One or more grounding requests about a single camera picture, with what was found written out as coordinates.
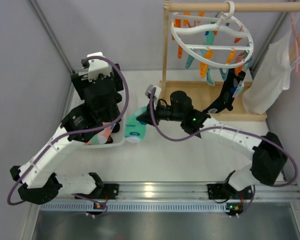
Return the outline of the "black sock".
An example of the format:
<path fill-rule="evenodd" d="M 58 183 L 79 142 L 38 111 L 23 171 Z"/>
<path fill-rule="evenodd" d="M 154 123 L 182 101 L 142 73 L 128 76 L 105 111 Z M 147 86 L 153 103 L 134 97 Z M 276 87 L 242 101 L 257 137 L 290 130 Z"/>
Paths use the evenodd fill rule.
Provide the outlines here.
<path fill-rule="evenodd" d="M 230 69 L 219 96 L 202 112 L 218 114 L 223 110 L 232 111 L 235 98 L 243 90 L 245 76 L 246 73 L 244 71 L 240 71 L 238 75 L 236 75 L 235 69 Z"/>

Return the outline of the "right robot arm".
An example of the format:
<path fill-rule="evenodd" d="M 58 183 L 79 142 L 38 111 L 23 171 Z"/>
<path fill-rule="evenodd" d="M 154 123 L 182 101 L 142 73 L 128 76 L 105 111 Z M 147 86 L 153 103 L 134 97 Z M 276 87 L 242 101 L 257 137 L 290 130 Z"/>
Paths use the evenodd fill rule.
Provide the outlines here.
<path fill-rule="evenodd" d="M 145 112 L 137 116 L 139 122 L 158 127 L 160 121 L 179 122 L 189 137 L 196 136 L 218 142 L 248 158 L 251 163 L 239 170 L 232 171 L 221 183 L 221 191 L 228 197 L 255 184 L 274 186 L 287 156 L 278 136 L 272 132 L 255 135 L 222 124 L 210 114 L 199 111 L 184 91 L 171 94 L 171 104 L 158 99 L 156 94 L 161 88 L 151 85 L 145 95 L 149 103 Z"/>

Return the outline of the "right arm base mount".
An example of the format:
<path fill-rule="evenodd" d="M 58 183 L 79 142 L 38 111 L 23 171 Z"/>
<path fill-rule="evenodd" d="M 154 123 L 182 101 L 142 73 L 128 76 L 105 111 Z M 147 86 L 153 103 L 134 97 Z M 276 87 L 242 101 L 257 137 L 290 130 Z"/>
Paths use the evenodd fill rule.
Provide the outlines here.
<path fill-rule="evenodd" d="M 228 195 L 224 191 L 222 183 L 207 184 L 207 193 L 210 200 L 228 200 Z"/>

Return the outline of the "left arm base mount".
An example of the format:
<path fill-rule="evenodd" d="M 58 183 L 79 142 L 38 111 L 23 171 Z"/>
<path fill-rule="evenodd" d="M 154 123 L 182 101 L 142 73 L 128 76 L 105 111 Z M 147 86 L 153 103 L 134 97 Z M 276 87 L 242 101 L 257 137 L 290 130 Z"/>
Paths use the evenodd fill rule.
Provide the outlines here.
<path fill-rule="evenodd" d="M 116 200 L 119 194 L 119 187 L 120 185 L 117 183 L 105 183 L 98 198 L 101 200 Z"/>

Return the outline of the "pink sock front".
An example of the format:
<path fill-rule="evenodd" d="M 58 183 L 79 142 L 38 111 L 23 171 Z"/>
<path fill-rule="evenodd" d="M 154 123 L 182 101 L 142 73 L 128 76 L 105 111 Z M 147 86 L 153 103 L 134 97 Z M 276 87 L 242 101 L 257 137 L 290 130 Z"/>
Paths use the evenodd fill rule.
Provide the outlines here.
<path fill-rule="evenodd" d="M 108 141 L 113 128 L 116 124 L 112 124 L 111 126 L 106 127 L 101 132 L 94 135 L 85 145 L 104 145 Z"/>

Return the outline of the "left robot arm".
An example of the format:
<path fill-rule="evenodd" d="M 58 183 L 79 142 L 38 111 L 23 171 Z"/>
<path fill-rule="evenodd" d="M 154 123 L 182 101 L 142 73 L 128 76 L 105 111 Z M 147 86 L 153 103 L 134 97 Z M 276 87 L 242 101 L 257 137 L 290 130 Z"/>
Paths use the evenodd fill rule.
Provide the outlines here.
<path fill-rule="evenodd" d="M 105 184 L 95 172 L 67 177 L 55 173 L 57 167 L 76 149 L 88 143 L 107 128 L 119 130 L 127 105 L 122 110 L 120 91 L 127 91 L 121 68 L 106 63 L 101 69 L 87 64 L 87 75 L 73 74 L 71 81 L 83 103 L 73 108 L 61 121 L 46 145 L 26 164 L 10 169 L 20 202 L 42 205 L 57 196 L 74 195 L 81 199 L 97 199 Z"/>

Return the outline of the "teal sock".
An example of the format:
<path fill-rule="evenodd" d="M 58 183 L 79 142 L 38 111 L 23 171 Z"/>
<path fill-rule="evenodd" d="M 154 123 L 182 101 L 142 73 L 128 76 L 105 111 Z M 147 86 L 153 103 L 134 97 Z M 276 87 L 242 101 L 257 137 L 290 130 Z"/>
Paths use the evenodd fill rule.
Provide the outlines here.
<path fill-rule="evenodd" d="M 129 143 L 138 143 L 146 136 L 147 124 L 138 121 L 137 117 L 147 111 L 147 107 L 143 106 L 136 110 L 126 121 L 124 129 L 124 138 Z"/>

